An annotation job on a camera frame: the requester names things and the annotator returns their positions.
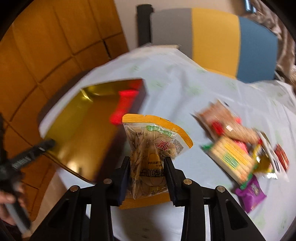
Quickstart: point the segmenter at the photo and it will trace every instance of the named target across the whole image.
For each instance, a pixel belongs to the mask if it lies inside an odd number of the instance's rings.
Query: green label
[[[224,157],[223,157],[223,160],[226,161],[229,165],[231,165],[233,168],[236,168],[237,165],[239,164],[237,162],[237,160],[235,160],[233,158],[232,155],[230,155],[228,152],[225,153]]]
[[[171,131],[165,131],[162,128],[158,127],[158,126],[146,126],[148,131],[158,131],[161,134],[165,134],[167,136],[169,136],[170,138],[175,138],[176,134],[171,132]]]

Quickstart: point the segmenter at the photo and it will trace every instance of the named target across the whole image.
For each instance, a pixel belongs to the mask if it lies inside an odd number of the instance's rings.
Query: human hand
[[[18,201],[21,207],[26,208],[25,204],[25,189],[24,184],[20,183],[18,185],[18,192],[21,194],[18,198]],[[7,211],[4,204],[12,204],[15,203],[15,197],[12,194],[8,194],[5,192],[0,191],[0,219],[10,225],[16,225],[15,221],[10,216],[9,212]]]

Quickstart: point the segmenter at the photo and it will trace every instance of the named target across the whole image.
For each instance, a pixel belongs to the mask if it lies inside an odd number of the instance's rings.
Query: purple candy wrapper
[[[255,176],[252,177],[246,189],[240,190],[238,188],[235,190],[235,194],[242,199],[244,210],[247,213],[251,212],[266,198],[266,195],[262,192]]]

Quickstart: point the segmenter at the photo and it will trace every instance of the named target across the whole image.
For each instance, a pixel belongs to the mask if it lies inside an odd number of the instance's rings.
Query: metal screw
[[[110,178],[106,178],[104,180],[104,184],[111,184],[111,183],[112,183],[112,179],[110,179]]]
[[[184,184],[186,184],[186,185],[190,185],[191,183],[192,183],[192,181],[190,180],[190,179],[184,179]]]
[[[219,192],[225,192],[225,187],[218,186],[218,187],[217,187],[217,190],[218,190]]]
[[[70,187],[71,192],[76,192],[78,189],[79,189],[79,187],[77,185]]]

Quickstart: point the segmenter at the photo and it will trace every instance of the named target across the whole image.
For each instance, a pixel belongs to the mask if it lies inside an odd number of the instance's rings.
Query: tiled floor
[[[24,238],[32,235],[32,233],[37,229],[39,224],[43,221],[46,215],[50,212],[50,210],[54,207],[54,205],[64,195],[66,191],[67,190],[64,184],[62,183],[60,177],[56,172],[45,192],[38,216],[36,220],[32,223],[31,232],[24,234]]]

